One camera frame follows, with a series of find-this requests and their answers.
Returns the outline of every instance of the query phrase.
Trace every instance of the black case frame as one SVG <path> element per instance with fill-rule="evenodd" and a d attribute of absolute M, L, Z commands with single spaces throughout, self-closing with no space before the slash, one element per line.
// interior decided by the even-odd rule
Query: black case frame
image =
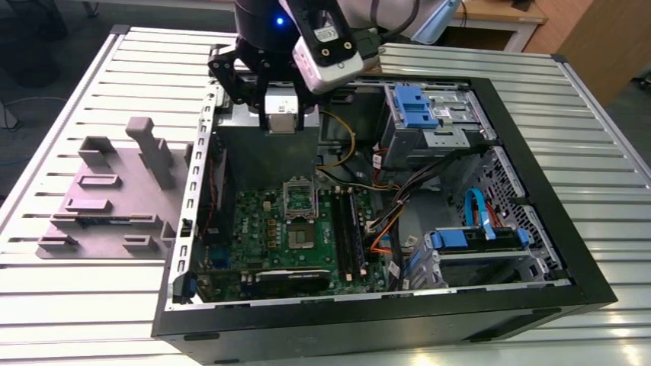
<path fill-rule="evenodd" d="M 168 260 L 152 336 L 170 342 L 202 364 L 504 339 L 560 316 L 588 312 L 618 300 L 490 79 L 387 74 L 360 79 L 470 84 L 572 285 L 166 311 Z"/>

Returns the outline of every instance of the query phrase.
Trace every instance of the cable connector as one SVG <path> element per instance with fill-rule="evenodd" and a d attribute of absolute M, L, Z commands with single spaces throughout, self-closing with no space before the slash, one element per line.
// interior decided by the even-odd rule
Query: cable connector
<path fill-rule="evenodd" d="M 368 28 L 354 33 L 355 42 L 358 43 L 358 52 L 362 59 L 370 59 L 378 56 L 379 47 L 383 45 L 383 38 L 375 28 Z"/>

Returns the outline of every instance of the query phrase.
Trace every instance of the slotted metal table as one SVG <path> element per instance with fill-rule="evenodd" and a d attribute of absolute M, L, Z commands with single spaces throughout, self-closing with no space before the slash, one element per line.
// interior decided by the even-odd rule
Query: slotted metal table
<path fill-rule="evenodd" d="M 42 260 L 36 240 L 87 135 L 135 146 L 146 113 L 195 138 L 210 46 L 232 34 L 116 27 L 0 209 L 0 364 L 196 364 L 150 338 L 163 261 Z M 390 45 L 386 72 L 491 78 L 619 302 L 506 342 L 259 364 L 630 364 L 651 360 L 651 174 L 571 67 L 547 55 Z"/>

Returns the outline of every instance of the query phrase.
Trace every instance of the ram slot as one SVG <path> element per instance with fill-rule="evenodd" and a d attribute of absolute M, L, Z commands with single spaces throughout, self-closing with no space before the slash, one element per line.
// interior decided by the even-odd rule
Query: ram slot
<path fill-rule="evenodd" d="M 338 192 L 331 192 L 332 227 L 335 231 L 336 265 L 339 268 L 339 278 L 342 281 L 354 279 L 352 261 L 350 258 L 348 236 L 346 235 L 344 222 L 347 215 L 342 205 L 342 196 Z"/>
<path fill-rule="evenodd" d="M 344 196 L 346 210 L 350 215 L 347 222 L 346 231 L 348 233 L 352 260 L 354 260 L 354 270 L 355 277 L 367 275 L 367 261 L 364 259 L 364 247 L 362 244 L 362 227 L 359 225 L 358 217 L 358 205 L 355 204 L 355 196 L 352 193 L 347 193 Z"/>

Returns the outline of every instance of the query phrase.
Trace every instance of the wooden cabinet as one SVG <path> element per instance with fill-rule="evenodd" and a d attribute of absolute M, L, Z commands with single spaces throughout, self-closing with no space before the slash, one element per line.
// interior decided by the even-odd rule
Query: wooden cabinet
<path fill-rule="evenodd" d="M 524 48 L 566 56 L 602 104 L 651 61 L 650 0 L 536 0 L 548 21 Z"/>

